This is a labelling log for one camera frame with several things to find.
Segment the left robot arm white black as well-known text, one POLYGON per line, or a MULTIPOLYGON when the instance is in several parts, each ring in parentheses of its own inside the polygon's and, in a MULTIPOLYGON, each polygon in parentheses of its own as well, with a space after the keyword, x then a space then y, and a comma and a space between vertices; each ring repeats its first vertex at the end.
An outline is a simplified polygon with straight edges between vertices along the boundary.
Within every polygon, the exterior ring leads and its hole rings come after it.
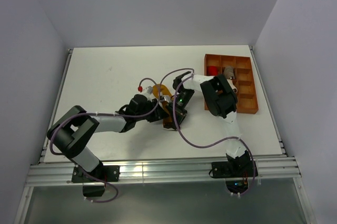
POLYGON ((112 114, 88 113, 76 105, 48 130, 49 149, 78 165, 89 181, 98 181, 104 177, 104 166, 87 147, 94 133, 125 133, 141 120, 153 123, 168 116, 156 99, 141 94, 112 114))

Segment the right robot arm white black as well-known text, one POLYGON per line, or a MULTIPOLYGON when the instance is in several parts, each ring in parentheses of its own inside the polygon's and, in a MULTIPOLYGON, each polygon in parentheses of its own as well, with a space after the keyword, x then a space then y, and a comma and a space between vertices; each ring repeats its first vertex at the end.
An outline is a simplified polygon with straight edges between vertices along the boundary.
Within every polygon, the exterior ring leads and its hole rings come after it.
POLYGON ((241 139, 236 120, 237 96, 224 75, 205 76, 185 72, 173 80, 173 89, 175 93, 170 103, 171 116, 175 129, 188 145, 207 149, 224 142, 228 171, 235 177, 244 173, 248 164, 254 164, 249 147, 241 139), (224 129, 229 133, 228 136, 208 145, 196 145, 190 142, 180 129, 186 114, 185 107, 196 91, 202 93, 208 111, 223 121, 224 129))

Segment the mustard yellow sock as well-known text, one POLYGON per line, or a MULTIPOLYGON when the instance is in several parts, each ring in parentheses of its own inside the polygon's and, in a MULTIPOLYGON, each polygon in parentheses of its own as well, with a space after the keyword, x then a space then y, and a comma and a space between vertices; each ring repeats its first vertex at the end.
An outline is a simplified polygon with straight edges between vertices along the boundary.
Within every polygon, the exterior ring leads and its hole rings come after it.
POLYGON ((160 100, 160 106, 166 113, 166 117, 163 119, 163 127, 165 129, 172 129, 174 130, 175 126, 173 123, 172 116, 168 110, 168 105, 172 102, 172 94, 170 93, 169 89, 165 85, 154 85, 152 90, 152 94, 160 100))

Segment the red rolled sock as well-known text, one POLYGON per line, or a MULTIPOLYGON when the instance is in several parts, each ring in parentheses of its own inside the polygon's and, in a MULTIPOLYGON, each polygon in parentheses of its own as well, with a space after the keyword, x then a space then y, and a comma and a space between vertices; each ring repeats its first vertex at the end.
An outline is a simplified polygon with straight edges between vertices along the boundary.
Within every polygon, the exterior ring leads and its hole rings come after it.
POLYGON ((217 76, 218 75, 218 69, 216 66, 207 66, 207 75, 208 76, 217 76))

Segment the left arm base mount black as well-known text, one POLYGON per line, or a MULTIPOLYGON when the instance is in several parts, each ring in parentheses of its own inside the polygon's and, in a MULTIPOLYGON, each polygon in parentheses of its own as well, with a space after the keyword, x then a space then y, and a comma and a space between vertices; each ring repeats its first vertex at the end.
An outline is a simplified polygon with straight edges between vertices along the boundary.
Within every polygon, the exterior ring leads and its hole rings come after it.
POLYGON ((86 199, 96 200, 104 195, 108 189, 114 189, 116 194, 119 190, 112 184, 118 182, 120 176, 120 166, 118 165, 99 165, 93 171, 85 171, 82 167, 74 167, 71 182, 74 184, 82 184, 82 193, 86 199))

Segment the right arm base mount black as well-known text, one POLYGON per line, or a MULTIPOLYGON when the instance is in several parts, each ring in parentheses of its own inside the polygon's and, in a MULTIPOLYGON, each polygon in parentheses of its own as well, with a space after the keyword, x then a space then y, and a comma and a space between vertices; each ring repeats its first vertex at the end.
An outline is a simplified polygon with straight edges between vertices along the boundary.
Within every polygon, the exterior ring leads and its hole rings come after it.
POLYGON ((249 188, 249 178, 256 178, 258 170, 251 161, 244 165, 235 167, 229 161, 218 161, 211 163, 209 176, 213 179, 224 179, 230 193, 242 194, 249 188))

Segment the aluminium front rail frame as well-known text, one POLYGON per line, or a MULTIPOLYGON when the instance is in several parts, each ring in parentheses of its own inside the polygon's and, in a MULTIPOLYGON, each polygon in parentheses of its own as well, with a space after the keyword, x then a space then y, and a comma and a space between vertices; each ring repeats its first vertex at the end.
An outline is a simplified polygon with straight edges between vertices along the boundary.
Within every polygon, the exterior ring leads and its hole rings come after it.
MULTIPOLYGON (((119 184, 153 184, 165 182, 209 181, 208 175, 213 158, 194 158, 177 160, 111 161, 108 165, 120 167, 119 184)), ((302 176, 294 157, 257 157, 255 159, 258 176, 256 184, 262 179, 292 178, 299 197, 306 223, 316 223, 313 209, 303 187, 302 176)), ((29 168, 24 189, 14 223, 24 223, 34 188, 51 186, 72 186, 74 164, 41 163, 29 168)))

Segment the orange compartment tray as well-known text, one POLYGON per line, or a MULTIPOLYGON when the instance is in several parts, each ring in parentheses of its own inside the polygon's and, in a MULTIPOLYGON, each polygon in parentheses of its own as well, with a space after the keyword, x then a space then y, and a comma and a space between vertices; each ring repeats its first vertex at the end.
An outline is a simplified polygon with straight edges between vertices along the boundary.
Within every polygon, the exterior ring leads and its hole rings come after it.
POLYGON ((218 75, 223 74, 225 66, 233 66, 235 79, 233 84, 237 88, 237 112, 242 114, 256 114, 259 110, 255 81, 251 59, 243 56, 229 56, 206 54, 204 57, 204 73, 207 75, 207 66, 216 66, 218 75))

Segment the brown grey rolled sock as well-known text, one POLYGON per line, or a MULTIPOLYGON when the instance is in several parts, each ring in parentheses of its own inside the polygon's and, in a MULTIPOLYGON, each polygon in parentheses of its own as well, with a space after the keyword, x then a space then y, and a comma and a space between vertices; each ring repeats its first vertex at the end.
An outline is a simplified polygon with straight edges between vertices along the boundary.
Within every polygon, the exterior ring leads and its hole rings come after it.
POLYGON ((230 65, 225 66, 223 75, 225 76, 226 79, 235 79, 234 67, 230 65))

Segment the beige rolled sock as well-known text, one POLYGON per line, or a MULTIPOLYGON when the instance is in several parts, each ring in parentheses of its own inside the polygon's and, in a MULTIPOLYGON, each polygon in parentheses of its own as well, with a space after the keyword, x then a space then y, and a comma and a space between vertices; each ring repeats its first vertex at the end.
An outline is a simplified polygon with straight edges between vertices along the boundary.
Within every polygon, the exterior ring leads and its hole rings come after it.
POLYGON ((234 91, 234 93, 237 93, 237 88, 233 84, 233 81, 231 79, 228 79, 227 82, 230 84, 230 86, 231 86, 232 90, 234 91))

